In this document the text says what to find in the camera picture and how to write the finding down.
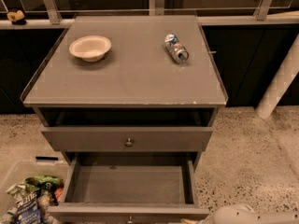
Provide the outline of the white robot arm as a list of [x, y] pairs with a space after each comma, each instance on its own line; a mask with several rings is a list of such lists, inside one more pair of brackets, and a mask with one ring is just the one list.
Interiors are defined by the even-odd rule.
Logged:
[[[257, 107], [257, 114], [265, 119], [270, 116], [278, 102], [299, 73], [299, 35], [295, 38], [286, 57], [267, 88]], [[246, 204], [227, 205], [216, 210], [211, 217], [199, 224], [299, 224], [299, 213], [257, 213]]]

